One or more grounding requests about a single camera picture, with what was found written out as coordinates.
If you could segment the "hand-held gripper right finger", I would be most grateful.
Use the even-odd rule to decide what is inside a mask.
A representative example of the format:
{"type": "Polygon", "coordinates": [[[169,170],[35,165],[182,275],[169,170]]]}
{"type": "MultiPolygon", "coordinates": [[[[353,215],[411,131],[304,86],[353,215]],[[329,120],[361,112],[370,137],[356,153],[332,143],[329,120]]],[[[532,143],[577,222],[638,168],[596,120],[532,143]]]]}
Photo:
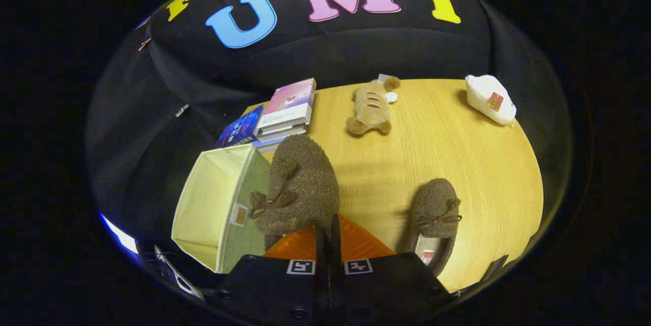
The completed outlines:
{"type": "Polygon", "coordinates": [[[332,249],[332,306],[346,325],[421,325],[451,301],[419,256],[394,252],[341,214],[332,249]]]}

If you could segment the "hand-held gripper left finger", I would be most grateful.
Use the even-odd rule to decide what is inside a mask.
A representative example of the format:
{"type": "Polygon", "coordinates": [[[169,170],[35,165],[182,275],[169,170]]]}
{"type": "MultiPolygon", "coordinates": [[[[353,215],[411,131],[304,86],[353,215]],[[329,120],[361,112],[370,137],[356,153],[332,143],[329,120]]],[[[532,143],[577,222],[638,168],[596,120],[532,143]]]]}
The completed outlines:
{"type": "Polygon", "coordinates": [[[325,235],[316,228],[316,259],[242,256],[211,300],[239,325],[319,325],[329,309],[325,235]]]}

